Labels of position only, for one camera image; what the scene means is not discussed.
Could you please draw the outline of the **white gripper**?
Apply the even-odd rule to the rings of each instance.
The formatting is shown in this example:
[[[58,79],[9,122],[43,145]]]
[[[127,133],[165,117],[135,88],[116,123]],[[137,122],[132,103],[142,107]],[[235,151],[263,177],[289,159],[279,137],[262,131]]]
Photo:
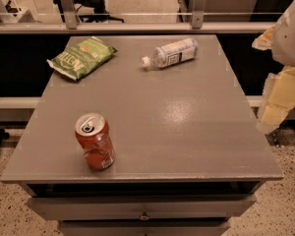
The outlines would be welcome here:
[[[289,65],[284,66],[278,74],[268,74],[258,111],[261,124],[279,126],[295,107],[295,0],[275,26],[253,41],[252,47],[262,51],[271,50],[275,61]]]

